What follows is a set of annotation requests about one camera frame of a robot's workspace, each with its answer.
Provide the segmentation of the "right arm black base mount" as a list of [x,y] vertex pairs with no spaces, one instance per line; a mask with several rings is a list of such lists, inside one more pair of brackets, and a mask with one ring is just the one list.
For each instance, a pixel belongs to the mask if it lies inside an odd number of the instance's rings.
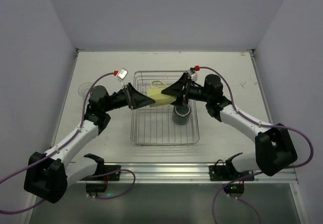
[[254,177],[247,177],[257,168],[255,153],[237,153],[227,160],[219,159],[208,166],[211,181],[233,181],[244,177],[243,181],[253,181]]

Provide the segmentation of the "clear faceted glass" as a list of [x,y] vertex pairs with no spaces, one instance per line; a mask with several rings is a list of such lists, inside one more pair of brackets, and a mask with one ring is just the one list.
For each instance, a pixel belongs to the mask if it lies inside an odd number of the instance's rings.
[[78,88],[78,94],[83,100],[87,100],[90,97],[91,91],[92,91],[92,83],[90,82],[85,82],[81,84],[80,87]]

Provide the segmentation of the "yellow-green ceramic mug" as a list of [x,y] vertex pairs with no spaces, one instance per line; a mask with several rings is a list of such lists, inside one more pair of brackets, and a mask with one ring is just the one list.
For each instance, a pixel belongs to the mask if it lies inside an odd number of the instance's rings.
[[171,104],[176,101],[175,96],[163,94],[162,91],[166,89],[168,85],[161,80],[153,80],[150,83],[150,87],[147,89],[147,96],[155,101],[150,104],[150,107],[158,107],[162,105]]

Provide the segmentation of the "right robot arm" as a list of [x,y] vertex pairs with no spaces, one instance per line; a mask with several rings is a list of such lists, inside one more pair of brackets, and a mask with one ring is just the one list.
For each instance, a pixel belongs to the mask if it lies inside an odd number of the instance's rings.
[[235,128],[254,143],[250,153],[237,153],[225,161],[226,172],[230,175],[261,171],[273,176],[298,158],[284,125],[264,127],[256,118],[244,118],[233,102],[224,96],[223,84],[217,75],[207,75],[204,85],[200,86],[189,78],[188,73],[183,73],[178,81],[162,90],[162,94],[174,96],[175,105],[183,105],[189,100],[205,102],[212,118]]

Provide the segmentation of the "dark grey ceramic mug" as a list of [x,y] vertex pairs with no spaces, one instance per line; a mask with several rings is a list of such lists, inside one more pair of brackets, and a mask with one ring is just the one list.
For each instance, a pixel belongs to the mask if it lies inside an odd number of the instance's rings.
[[188,123],[191,115],[191,107],[187,105],[176,105],[173,108],[173,121],[178,125],[185,125]]

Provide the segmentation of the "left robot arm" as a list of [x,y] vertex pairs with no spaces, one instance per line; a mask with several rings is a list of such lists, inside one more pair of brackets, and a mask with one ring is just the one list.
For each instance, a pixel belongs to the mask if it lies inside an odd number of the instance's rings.
[[138,109],[155,103],[154,99],[138,92],[130,83],[112,95],[101,85],[94,86],[89,94],[85,112],[74,131],[46,152],[35,152],[30,156],[25,191],[56,203],[67,188],[79,180],[104,179],[108,172],[103,158],[88,153],[78,162],[72,162],[72,159],[105,130],[111,120],[109,111],[125,106]]

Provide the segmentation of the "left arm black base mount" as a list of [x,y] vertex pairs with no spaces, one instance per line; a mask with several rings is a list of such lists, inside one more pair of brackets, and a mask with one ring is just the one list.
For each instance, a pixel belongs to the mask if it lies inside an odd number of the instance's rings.
[[94,175],[101,175],[101,177],[85,177],[85,181],[119,181],[120,180],[120,165],[104,165],[103,170],[95,173]]

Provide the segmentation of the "aluminium table edge rail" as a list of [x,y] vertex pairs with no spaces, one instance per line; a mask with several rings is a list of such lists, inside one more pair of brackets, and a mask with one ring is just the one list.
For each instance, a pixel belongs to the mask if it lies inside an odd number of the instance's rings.
[[[104,165],[120,165],[120,182],[129,183],[134,178],[137,183],[228,183],[230,181],[211,181],[206,163],[104,163]],[[270,177],[259,171],[247,177],[254,177],[256,183],[290,184],[297,183],[297,177],[293,170],[280,171]],[[238,183],[243,182],[244,177],[236,179]]]

